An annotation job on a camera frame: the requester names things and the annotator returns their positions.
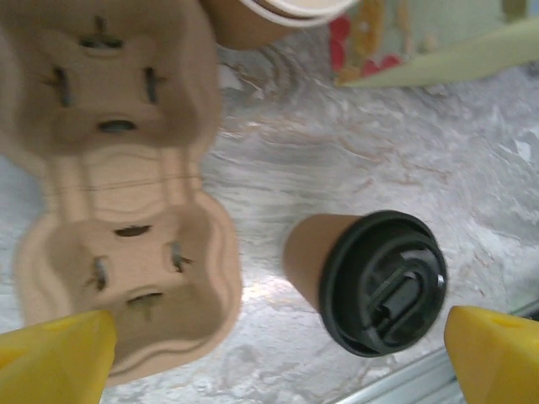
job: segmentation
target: yellow plastic piece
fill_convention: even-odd
[[[445,341],[467,404],[539,403],[539,322],[453,307]]]
[[[0,403],[99,403],[115,344],[107,311],[0,335]]]

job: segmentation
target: gray marble surface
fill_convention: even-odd
[[[334,88],[327,33],[221,52],[226,111],[202,165],[235,220],[243,310],[209,356],[107,389],[103,404],[331,402],[442,345],[448,308],[506,311],[539,297],[539,80],[518,67],[428,89]],[[43,208],[37,183],[0,160],[0,332],[22,326],[10,265]],[[361,359],[334,343],[283,276],[291,224],[316,212],[395,209],[427,222],[449,296],[410,350]]]

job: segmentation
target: black plastic lid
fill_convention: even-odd
[[[446,262],[429,227],[386,210],[347,229],[328,256],[319,308],[332,338],[377,357],[418,342],[446,296]]]

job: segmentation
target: marble countertop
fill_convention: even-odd
[[[207,357],[109,388],[103,404],[323,403],[442,346],[450,306],[508,311],[539,295],[539,80],[533,66],[415,89],[335,88],[325,29],[260,51],[221,50],[221,133],[205,189],[234,219],[243,310]],[[0,332],[22,326],[10,265],[43,208],[34,179],[0,159]],[[435,233],[449,265],[443,315],[422,342],[361,359],[286,281],[280,247],[318,212],[395,209]]]

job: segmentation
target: white cup rim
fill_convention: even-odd
[[[298,0],[264,0],[275,8],[297,17],[321,17],[341,13],[358,0],[326,0],[327,5],[314,8],[298,4]]]
[[[272,13],[267,8],[262,7],[254,0],[239,0],[245,7],[249,8],[252,12],[258,14],[260,17],[271,21],[272,23],[282,25],[284,27],[291,28],[309,28],[318,27],[319,25],[327,24],[333,19],[337,18],[341,14],[341,10],[338,13],[326,14],[318,16],[312,19],[291,19],[283,17],[279,14]]]

